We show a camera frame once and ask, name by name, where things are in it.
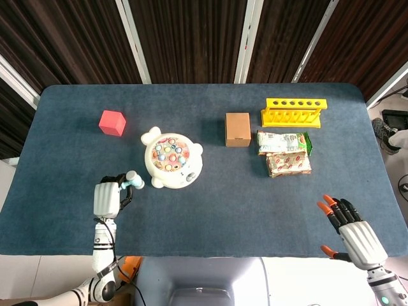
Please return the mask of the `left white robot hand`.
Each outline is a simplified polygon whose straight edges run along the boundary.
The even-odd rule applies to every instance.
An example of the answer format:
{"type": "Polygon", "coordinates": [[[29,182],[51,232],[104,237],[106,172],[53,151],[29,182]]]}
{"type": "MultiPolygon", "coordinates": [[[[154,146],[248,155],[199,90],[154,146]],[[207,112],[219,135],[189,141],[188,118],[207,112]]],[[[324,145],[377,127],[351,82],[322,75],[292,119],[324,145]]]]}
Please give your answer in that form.
{"type": "Polygon", "coordinates": [[[122,173],[116,177],[105,176],[94,188],[94,215],[115,219],[133,199],[133,186],[122,173]]]}

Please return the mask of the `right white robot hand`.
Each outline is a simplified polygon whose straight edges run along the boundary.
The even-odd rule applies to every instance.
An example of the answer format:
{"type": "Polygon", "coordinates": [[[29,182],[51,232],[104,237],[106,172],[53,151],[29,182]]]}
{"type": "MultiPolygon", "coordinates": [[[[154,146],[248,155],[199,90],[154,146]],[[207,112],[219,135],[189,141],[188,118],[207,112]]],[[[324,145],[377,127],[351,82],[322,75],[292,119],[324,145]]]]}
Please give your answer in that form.
{"type": "Polygon", "coordinates": [[[352,262],[361,270],[383,265],[388,255],[371,225],[363,220],[354,205],[328,194],[323,195],[323,199],[317,205],[340,237],[346,252],[334,251],[327,245],[322,245],[321,250],[329,258],[352,262]]]}

